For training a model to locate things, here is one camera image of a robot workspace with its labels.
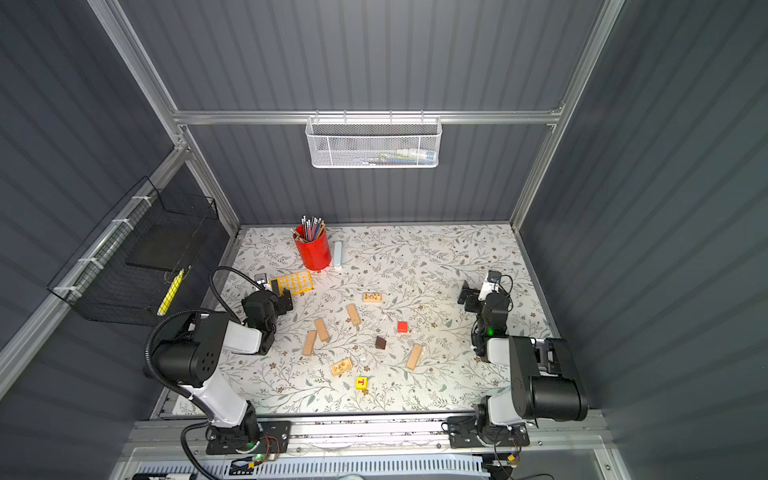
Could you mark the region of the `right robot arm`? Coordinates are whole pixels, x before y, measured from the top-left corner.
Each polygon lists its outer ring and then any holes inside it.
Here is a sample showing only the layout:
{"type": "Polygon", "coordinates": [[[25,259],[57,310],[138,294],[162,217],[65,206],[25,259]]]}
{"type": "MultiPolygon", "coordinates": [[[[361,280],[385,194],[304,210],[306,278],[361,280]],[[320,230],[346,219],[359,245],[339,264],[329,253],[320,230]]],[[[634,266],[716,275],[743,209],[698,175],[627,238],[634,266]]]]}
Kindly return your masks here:
{"type": "Polygon", "coordinates": [[[526,421],[582,421],[589,405],[570,347],[562,338],[507,333],[512,300],[497,282],[463,283],[457,303],[476,315],[470,341],[483,362],[506,366],[508,385],[475,407],[475,428],[517,427],[526,421]]]}

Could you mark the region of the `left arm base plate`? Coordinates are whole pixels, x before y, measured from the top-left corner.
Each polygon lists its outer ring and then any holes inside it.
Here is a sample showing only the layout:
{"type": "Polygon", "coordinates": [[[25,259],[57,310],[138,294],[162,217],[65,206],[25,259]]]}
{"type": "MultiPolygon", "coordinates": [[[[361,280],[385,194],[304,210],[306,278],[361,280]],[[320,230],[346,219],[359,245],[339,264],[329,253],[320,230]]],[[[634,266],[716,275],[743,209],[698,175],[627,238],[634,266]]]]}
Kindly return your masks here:
{"type": "Polygon", "coordinates": [[[282,454],[287,450],[292,423],[260,422],[233,428],[209,427],[206,430],[207,455],[282,454]]]}

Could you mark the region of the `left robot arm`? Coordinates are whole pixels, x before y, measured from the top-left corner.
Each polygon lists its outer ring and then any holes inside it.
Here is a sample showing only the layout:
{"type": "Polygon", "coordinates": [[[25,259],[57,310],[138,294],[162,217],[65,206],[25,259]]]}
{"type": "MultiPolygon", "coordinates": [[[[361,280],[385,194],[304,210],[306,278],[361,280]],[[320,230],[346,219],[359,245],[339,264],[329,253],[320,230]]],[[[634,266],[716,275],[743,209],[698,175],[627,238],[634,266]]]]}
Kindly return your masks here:
{"type": "Polygon", "coordinates": [[[188,310],[165,316],[151,331],[144,351],[145,372],[192,402],[220,429],[255,430],[249,402],[234,391],[218,368],[224,351],[266,355],[278,317],[293,310],[288,289],[257,290],[241,301],[246,323],[226,311],[188,310]]]}

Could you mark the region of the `plain wood plank 31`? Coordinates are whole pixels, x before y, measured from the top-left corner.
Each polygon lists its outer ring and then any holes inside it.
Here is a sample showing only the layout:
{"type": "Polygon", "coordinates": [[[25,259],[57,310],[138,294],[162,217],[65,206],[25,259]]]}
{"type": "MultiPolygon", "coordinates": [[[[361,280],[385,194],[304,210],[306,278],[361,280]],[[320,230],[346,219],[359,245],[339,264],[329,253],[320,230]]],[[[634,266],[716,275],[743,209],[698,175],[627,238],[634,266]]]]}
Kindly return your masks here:
{"type": "Polygon", "coordinates": [[[357,312],[357,309],[354,304],[349,304],[346,306],[347,313],[349,315],[349,318],[354,326],[359,326],[361,324],[360,316],[357,312]]]}

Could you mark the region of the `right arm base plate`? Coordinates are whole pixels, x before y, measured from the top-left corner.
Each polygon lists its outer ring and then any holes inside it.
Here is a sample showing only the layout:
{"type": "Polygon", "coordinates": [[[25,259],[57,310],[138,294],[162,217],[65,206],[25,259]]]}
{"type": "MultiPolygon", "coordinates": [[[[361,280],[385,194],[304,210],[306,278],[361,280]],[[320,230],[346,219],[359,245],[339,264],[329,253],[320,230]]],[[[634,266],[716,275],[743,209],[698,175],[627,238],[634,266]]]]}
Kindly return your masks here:
{"type": "Polygon", "coordinates": [[[530,445],[525,423],[512,426],[479,426],[474,415],[455,415],[441,423],[453,449],[481,447],[523,448],[530,445]]]}

